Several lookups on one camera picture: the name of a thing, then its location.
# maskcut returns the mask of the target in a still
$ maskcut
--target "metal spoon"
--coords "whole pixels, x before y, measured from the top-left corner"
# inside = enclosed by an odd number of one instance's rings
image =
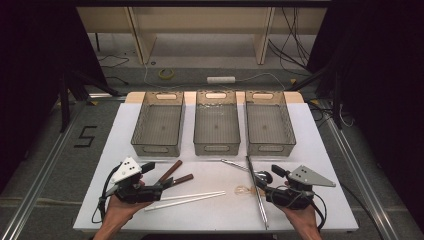
[[[226,164],[229,164],[229,165],[232,165],[232,166],[234,166],[234,167],[238,167],[238,168],[240,168],[240,169],[242,169],[242,170],[244,170],[244,171],[247,171],[247,172],[249,171],[249,169],[248,169],[248,168],[243,167],[243,166],[241,166],[241,165],[238,165],[238,164],[237,164],[237,163],[235,163],[235,162],[228,161],[228,160],[226,160],[226,159],[221,159],[221,162],[226,163]],[[254,171],[254,173],[255,173],[255,175],[256,175],[258,178],[260,178],[260,179],[262,179],[262,180],[266,181],[268,184],[272,183],[272,181],[273,181],[272,175],[271,175],[269,172],[267,172],[267,171]]]

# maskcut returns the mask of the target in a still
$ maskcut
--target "person's right hand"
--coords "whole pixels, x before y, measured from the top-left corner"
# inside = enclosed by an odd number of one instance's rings
[[[321,235],[318,232],[317,221],[315,218],[315,209],[309,205],[302,210],[292,210],[286,207],[278,207],[283,211],[287,219],[293,225],[294,229],[303,240],[320,240]]]

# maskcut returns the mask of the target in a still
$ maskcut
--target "white chopstick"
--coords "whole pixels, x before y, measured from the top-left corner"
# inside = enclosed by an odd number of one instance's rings
[[[197,193],[197,194],[182,195],[182,196],[175,196],[175,197],[165,197],[165,198],[161,198],[160,201],[169,201],[169,200],[175,200],[175,199],[181,199],[181,198],[190,198],[190,197],[200,197],[200,196],[214,195],[214,194],[219,194],[219,193],[225,193],[225,191]]]
[[[165,207],[171,207],[171,206],[175,206],[175,205],[179,205],[179,204],[184,204],[184,203],[199,201],[199,200],[203,200],[203,199],[207,199],[207,198],[212,198],[212,197],[218,197],[218,196],[222,196],[222,195],[225,195],[225,192],[218,193],[218,194],[212,194],[212,195],[208,195],[208,196],[204,196],[204,197],[199,197],[199,198],[193,198],[193,199],[189,199],[189,200],[185,200],[185,201],[181,201],[181,202],[164,204],[164,205],[160,205],[160,206],[146,207],[146,208],[144,208],[144,211],[151,211],[151,210],[155,210],[155,209],[160,209],[160,208],[165,208]]]

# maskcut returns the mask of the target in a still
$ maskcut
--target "power strip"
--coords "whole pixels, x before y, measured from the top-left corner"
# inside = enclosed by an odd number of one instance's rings
[[[208,77],[207,81],[209,84],[223,84],[223,83],[235,83],[235,77]]]

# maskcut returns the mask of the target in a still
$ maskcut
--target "gray carpet floor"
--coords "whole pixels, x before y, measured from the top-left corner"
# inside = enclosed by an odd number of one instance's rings
[[[232,89],[276,89],[281,85],[270,75],[263,75],[252,80],[243,81],[231,86],[198,86],[206,83],[207,76],[236,76],[236,79],[247,79],[249,77],[261,74],[272,73],[278,76],[281,83],[286,87],[291,85],[290,79],[296,78],[298,81],[304,78],[292,73],[286,73],[283,70],[225,70],[225,69],[176,69],[175,77],[165,82],[157,77],[160,69],[149,68],[147,78],[149,84],[144,80],[145,69],[110,69],[105,68],[104,72],[107,77],[119,77],[129,84],[125,85],[121,81],[108,78],[109,85],[122,92],[131,91],[153,91],[153,90],[169,90],[179,86],[178,90],[196,90],[198,88],[232,88]],[[314,97],[313,90],[315,86],[310,86],[301,90],[305,99]],[[97,89],[88,86],[90,92]],[[41,193],[41,198],[54,199],[59,203],[46,202],[40,199],[32,210],[19,239],[85,239],[88,235],[73,230],[72,226],[77,217],[81,202],[85,196],[85,192],[90,184],[92,175],[96,169],[97,163],[106,143],[109,131],[112,127],[113,120],[119,108],[120,101],[102,100],[96,104],[87,104],[79,115],[69,139],[60,155],[60,158],[46,185]],[[330,160],[338,175],[340,182],[344,183],[353,193],[363,201],[361,192],[352,177],[352,173],[340,151],[337,142],[330,131],[327,122],[317,121],[317,127],[321,134],[322,140],[330,156]],[[45,122],[43,129],[40,131],[37,140],[31,147],[28,158],[21,163],[19,169],[15,172],[8,186],[1,194],[0,201],[0,231],[3,232],[9,220],[16,211],[21,198],[25,196],[30,188],[32,181],[36,178],[38,171],[41,169],[44,161],[48,157],[50,149],[53,147],[55,140],[59,135],[61,124],[60,107],[55,106],[48,120]],[[97,126],[94,129],[88,129],[87,134],[94,136],[94,140],[89,148],[75,148],[77,144],[86,144],[87,140],[79,139],[79,134],[84,126]],[[388,179],[384,175],[384,171],[378,167],[372,151],[369,149],[365,138],[360,129],[353,125],[352,127],[344,127],[346,135],[355,155],[361,163],[362,168],[369,178],[373,190],[377,193],[384,209],[387,211],[390,219],[394,224],[394,229],[400,239],[424,239],[423,234],[415,224],[410,213],[403,205]],[[351,233],[334,233],[323,232],[324,239],[379,239],[378,233],[372,221],[369,219],[365,211],[358,202],[348,193],[345,192],[348,202],[352,208],[355,218],[358,221],[359,229]],[[202,236],[184,236],[190,239],[202,239]],[[225,236],[232,239],[252,239],[252,236],[231,235]],[[255,239],[267,239],[270,236],[257,235]],[[136,233],[119,233],[115,239],[140,239],[140,235]],[[145,239],[177,239],[176,236],[146,236]],[[224,236],[218,236],[218,239],[224,239]],[[296,233],[287,232],[279,233],[278,239],[299,239]]]

